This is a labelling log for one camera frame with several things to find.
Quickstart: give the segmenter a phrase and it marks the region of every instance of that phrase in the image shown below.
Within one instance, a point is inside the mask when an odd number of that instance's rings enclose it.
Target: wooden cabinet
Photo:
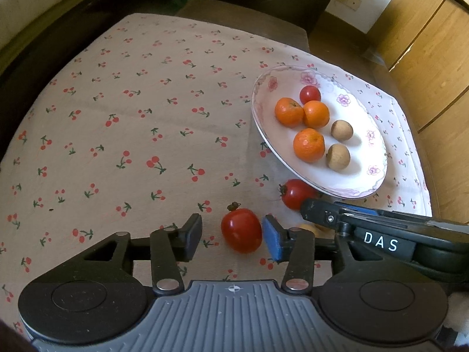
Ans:
[[[391,76],[417,129],[422,129],[469,84],[469,13],[446,0]]]
[[[443,0],[391,0],[367,33],[391,68],[437,11]]]
[[[440,216],[468,222],[469,92],[424,129],[420,140],[430,164]]]

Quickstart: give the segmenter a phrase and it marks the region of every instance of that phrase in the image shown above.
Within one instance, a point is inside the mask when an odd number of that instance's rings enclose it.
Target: screw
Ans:
[[[290,289],[294,291],[300,291],[300,290],[305,290],[308,288],[309,283],[306,282],[304,279],[301,278],[293,278],[289,279],[285,285]]]
[[[179,287],[179,282],[172,278],[165,278],[156,282],[156,287],[163,291],[172,291]]]

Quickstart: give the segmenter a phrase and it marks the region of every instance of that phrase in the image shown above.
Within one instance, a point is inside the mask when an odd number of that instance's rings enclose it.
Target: mandarin orange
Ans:
[[[303,121],[304,110],[292,98],[280,98],[275,105],[275,117],[285,127],[296,127]]]
[[[304,107],[304,119],[303,122],[306,127],[310,128],[322,128],[329,123],[330,114],[328,107],[317,100],[310,100]]]
[[[324,137],[315,129],[306,128],[293,139],[293,151],[300,160],[314,163],[324,155]]]

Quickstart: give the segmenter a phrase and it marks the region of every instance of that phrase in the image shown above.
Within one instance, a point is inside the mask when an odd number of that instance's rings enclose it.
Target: white plate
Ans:
[[[282,97],[300,102],[299,94],[305,85],[316,85],[331,114],[328,125],[319,131],[324,136],[325,149],[339,143],[331,136],[331,126],[338,119],[351,124],[354,135],[343,142],[351,161],[341,172],[334,172],[321,160],[309,164],[296,157],[293,151],[295,135],[304,129],[287,128],[275,118],[274,108]],[[383,136],[365,107],[350,91],[334,79],[311,69],[297,66],[274,67],[262,74],[252,92],[252,114],[257,128],[272,152],[299,178],[323,193],[340,198],[369,196],[383,183],[388,158]]]

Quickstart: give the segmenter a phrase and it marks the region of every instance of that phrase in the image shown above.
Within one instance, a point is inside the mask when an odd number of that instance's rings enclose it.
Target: tablecloth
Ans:
[[[202,215],[203,235],[193,261],[179,264],[186,284],[280,280],[285,263],[274,263],[265,245],[248,255],[231,250],[220,221],[237,201],[286,228],[303,222],[278,192],[294,175],[263,142],[250,108],[259,74],[285,64],[343,84],[384,136],[386,179],[354,203],[431,215],[414,141],[393,97],[257,35],[132,14],[50,81],[1,162],[0,317],[23,333],[17,298],[32,279],[116,231],[145,237],[183,225],[191,213]],[[377,135],[370,132],[369,141]],[[317,263],[315,284],[330,276],[328,266]],[[148,262],[136,263],[134,275],[151,285]]]

